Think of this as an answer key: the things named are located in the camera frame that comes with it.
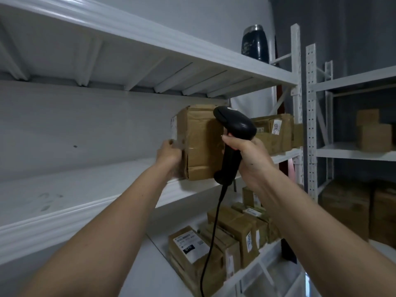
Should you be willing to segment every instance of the dark gray wall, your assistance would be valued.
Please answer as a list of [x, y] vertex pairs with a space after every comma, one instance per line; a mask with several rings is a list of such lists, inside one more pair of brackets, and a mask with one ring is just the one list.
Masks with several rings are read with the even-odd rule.
[[[316, 43], [319, 67], [323, 69], [325, 61], [333, 60], [334, 78], [396, 65], [396, 0], [272, 0], [271, 4], [280, 56], [289, 52], [290, 25], [300, 25], [303, 96], [306, 96], [305, 47], [310, 44]], [[395, 94], [396, 90], [389, 89], [336, 98], [335, 141], [356, 138], [354, 121], [358, 109], [380, 108], [383, 123], [396, 121]], [[318, 94], [324, 110], [323, 98]], [[318, 132], [318, 148], [321, 146], [323, 140]], [[395, 168], [394, 163], [335, 160], [336, 176], [362, 180], [382, 178], [396, 181]], [[318, 159], [319, 183], [324, 179], [325, 160]]]

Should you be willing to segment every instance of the black cable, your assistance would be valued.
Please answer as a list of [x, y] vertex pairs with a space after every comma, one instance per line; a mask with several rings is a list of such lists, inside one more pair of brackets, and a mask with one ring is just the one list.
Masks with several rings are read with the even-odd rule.
[[209, 253], [207, 254], [206, 262], [205, 262], [205, 265], [204, 265], [204, 269], [202, 270], [201, 281], [200, 281], [200, 290], [201, 290], [202, 297], [205, 297], [204, 289], [203, 289], [204, 276], [205, 276], [207, 263], [209, 262], [210, 255], [212, 253], [213, 244], [215, 242], [215, 233], [216, 233], [216, 226], [217, 226], [217, 218], [219, 217], [220, 204], [221, 204], [221, 202], [224, 199], [224, 196], [225, 196], [225, 193], [226, 193], [227, 189], [228, 189], [228, 185], [223, 185], [221, 187], [219, 203], [217, 204], [216, 215], [215, 215], [215, 223], [213, 224], [212, 241], [210, 242]]

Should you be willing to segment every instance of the person's left hand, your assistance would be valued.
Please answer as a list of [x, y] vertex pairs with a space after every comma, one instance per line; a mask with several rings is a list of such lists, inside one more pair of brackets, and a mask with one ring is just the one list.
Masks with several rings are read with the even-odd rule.
[[173, 140], [164, 140], [161, 148], [157, 150], [157, 160], [155, 163], [168, 170], [170, 179], [180, 161], [181, 150], [174, 146]]

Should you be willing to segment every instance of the person's right arm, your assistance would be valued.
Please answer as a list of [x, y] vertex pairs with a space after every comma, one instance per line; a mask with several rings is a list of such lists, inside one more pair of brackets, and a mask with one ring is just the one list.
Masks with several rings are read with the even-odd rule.
[[223, 135], [240, 173], [322, 296], [396, 296], [396, 265], [339, 223], [277, 169], [264, 145]]

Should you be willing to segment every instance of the black barcode scanner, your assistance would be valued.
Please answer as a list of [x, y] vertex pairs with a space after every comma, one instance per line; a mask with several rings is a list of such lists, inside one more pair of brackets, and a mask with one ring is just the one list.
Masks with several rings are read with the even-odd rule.
[[[215, 118], [227, 129], [227, 134], [232, 134], [234, 137], [251, 140], [254, 138], [257, 132], [257, 128], [253, 122], [241, 112], [229, 108], [227, 106], [219, 106], [213, 110]], [[223, 163], [221, 165], [221, 170], [214, 174], [214, 179], [218, 184], [222, 185], [219, 203], [217, 204], [215, 222], [213, 226], [212, 241], [210, 243], [209, 253], [206, 258], [204, 269], [202, 270], [200, 290], [201, 295], [204, 297], [203, 282], [206, 271], [207, 263], [209, 262], [210, 255], [213, 249], [213, 243], [215, 240], [215, 232], [217, 226], [217, 218], [219, 216], [220, 204], [224, 199], [225, 193], [228, 186], [232, 184], [235, 176], [238, 172], [239, 164], [241, 163], [242, 157], [239, 150], [234, 150], [230, 146], [225, 145]]]

